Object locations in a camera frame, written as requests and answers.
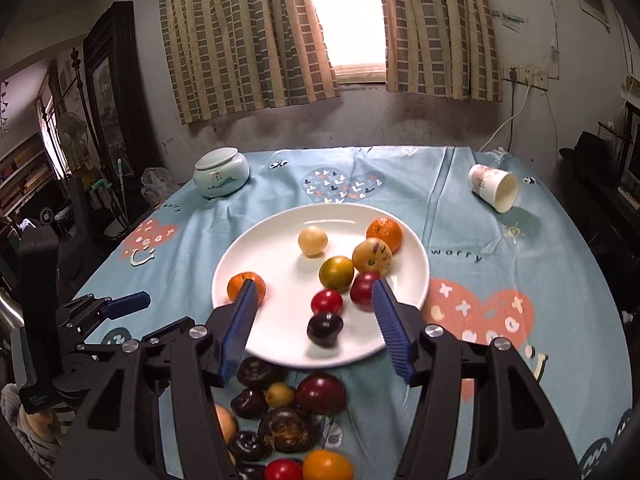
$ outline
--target tablecloth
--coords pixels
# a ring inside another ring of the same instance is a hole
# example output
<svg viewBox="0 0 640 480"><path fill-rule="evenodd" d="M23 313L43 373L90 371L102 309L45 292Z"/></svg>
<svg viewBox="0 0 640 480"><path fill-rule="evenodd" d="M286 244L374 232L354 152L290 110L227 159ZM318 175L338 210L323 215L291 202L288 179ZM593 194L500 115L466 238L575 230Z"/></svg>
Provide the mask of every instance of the tablecloth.
<svg viewBox="0 0 640 480"><path fill-rule="evenodd" d="M212 309L216 264L242 232L294 206L359 202L398 216L422 239L431 267L425 306L430 319L478 342L505 335L532 372L542 370L540 384L584 471L611 446L631 407L618 314L577 229L521 161L504 152L416 146L281 150L246 157L251 177L242 189L207 200L190 181L89 279L80 295L119 297L146 290L152 299L144 311L105 322L89 342L140 338L182 316L204 322ZM466 176L475 163L518 175L520 191L509 212L498 214L467 189ZM334 173L357 186L345 194L329 181L318 182L318 176ZM319 186L309 193L312 182ZM140 261L145 263L132 265ZM349 403L334 420L322 422L325 447L347 456L357 479L392 478L418 389L408 389L394 375L384 351L332 373L346 384ZM295 384L304 375L292 372L289 381ZM233 380L215 392L216 400L228 407L240 390ZM466 386L462 394L450 476L465 470L468 455L472 400ZM168 471L180 476L170 390L161 398L161 419Z"/></svg>

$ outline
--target white plate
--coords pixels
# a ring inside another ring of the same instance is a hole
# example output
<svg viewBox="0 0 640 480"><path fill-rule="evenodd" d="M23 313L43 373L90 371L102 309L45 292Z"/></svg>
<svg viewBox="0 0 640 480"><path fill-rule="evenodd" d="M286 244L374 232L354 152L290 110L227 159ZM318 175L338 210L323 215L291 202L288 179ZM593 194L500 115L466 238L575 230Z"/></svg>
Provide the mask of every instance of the white plate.
<svg viewBox="0 0 640 480"><path fill-rule="evenodd" d="M364 241L367 227L388 216L402 227L402 246L394 255L387 280L402 303L422 306L429 286L427 253L409 227L389 213L357 204L313 204L275 214L244 232L222 256L211 285L214 308L227 304L226 284L239 272L256 272L267 284L267 295L255 317L246 350L271 363L293 368L344 365L381 350L385 342L376 316L342 296L344 328L338 345L323 349L306 336L313 315L311 298L322 290L318 270L332 256L351 257ZM307 258L298 247L298 234L316 224L328 238L324 253Z"/></svg>

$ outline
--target plastic bag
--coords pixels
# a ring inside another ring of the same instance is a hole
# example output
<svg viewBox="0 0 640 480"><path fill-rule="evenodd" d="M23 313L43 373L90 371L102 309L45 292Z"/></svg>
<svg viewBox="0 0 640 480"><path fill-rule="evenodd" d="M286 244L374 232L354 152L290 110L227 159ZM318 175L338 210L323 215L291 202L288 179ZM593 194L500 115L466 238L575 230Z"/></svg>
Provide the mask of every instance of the plastic bag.
<svg viewBox="0 0 640 480"><path fill-rule="evenodd" d="M152 207L158 207L180 189L167 168L146 168L140 182L142 182L142 196Z"/></svg>

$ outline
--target checkered curtain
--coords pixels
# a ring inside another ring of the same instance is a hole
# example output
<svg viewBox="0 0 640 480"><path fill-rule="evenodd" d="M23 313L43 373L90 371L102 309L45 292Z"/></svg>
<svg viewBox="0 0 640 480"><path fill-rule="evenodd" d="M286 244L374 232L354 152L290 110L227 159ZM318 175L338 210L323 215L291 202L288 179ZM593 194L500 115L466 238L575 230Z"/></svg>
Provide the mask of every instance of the checkered curtain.
<svg viewBox="0 0 640 480"><path fill-rule="evenodd" d="M382 4L389 91L502 101L487 0L382 0Z"/></svg>
<svg viewBox="0 0 640 480"><path fill-rule="evenodd" d="M336 97L311 0L159 0L182 123Z"/></svg>

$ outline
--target overturned cup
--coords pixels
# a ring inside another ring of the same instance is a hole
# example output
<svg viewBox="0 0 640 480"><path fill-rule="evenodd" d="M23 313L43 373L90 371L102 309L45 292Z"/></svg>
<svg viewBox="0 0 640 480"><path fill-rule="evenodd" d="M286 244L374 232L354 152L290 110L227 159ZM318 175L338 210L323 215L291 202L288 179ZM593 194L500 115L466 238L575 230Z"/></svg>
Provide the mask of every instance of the overturned cup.
<svg viewBox="0 0 640 480"><path fill-rule="evenodd" d="M509 171L474 165L466 178L469 189L492 206L498 213L506 213L518 195L518 177Z"/></svg>

